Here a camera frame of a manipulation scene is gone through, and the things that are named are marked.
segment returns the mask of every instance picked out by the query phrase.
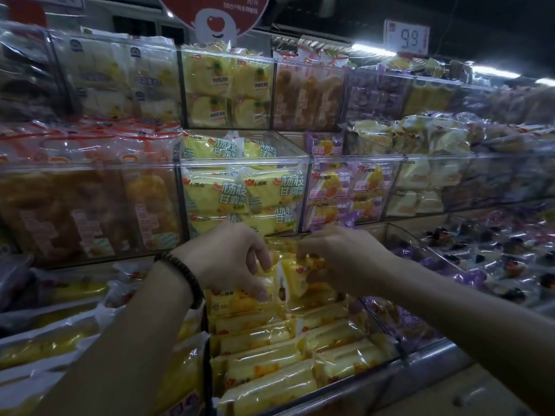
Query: dark ceiling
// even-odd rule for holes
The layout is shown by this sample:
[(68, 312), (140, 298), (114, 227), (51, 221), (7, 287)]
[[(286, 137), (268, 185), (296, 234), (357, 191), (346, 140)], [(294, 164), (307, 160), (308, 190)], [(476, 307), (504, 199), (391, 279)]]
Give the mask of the dark ceiling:
[(262, 25), (379, 44), (385, 19), (418, 23), (431, 27), (432, 55), (555, 77), (555, 0), (335, 0), (325, 19), (321, 1), (270, 0)]

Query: red circular sign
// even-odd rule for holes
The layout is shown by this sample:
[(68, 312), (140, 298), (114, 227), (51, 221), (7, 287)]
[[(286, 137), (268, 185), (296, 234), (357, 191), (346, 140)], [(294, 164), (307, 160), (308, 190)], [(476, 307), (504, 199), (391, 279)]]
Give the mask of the red circular sign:
[(251, 30), (269, 0), (161, 0), (185, 25), (194, 29), (200, 43), (231, 41)]

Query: light strip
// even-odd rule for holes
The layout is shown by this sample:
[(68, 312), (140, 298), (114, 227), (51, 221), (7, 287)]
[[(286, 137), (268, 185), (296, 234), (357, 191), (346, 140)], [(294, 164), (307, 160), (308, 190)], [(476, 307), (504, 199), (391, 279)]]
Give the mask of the light strip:
[(371, 47), (370, 45), (364, 45), (364, 44), (354, 44), (351, 47), (351, 49), (353, 51), (363, 51), (365, 53), (382, 55), (385, 57), (393, 57), (397, 55), (397, 53), (394, 53), (393, 51), (388, 51), (386, 49), (378, 48), (378, 47)]
[(490, 76), (504, 77), (505, 79), (516, 79), (521, 76), (520, 74), (513, 73), (511, 71), (497, 70), (486, 65), (473, 65), (472, 71), (475, 73), (488, 74)]
[(538, 85), (555, 86), (555, 80), (546, 79), (545, 77), (543, 79), (536, 80), (536, 83), (538, 83)]

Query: cartoon face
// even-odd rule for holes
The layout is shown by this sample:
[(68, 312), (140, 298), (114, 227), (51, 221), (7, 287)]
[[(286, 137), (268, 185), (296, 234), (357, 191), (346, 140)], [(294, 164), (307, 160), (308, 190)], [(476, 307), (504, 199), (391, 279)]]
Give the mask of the cartoon face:
[(239, 29), (233, 18), (226, 12), (218, 9), (202, 9), (193, 22), (197, 31), (198, 42), (206, 44), (214, 40), (237, 41)]

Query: right hand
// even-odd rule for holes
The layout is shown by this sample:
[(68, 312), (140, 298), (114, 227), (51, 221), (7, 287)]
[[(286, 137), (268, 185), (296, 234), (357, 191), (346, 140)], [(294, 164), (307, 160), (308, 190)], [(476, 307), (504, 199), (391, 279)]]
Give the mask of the right hand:
[(297, 247), (297, 260), (316, 255), (324, 270), (308, 275), (309, 283), (327, 282), (338, 292), (383, 296), (388, 272), (398, 258), (365, 230), (327, 225), (307, 236)]

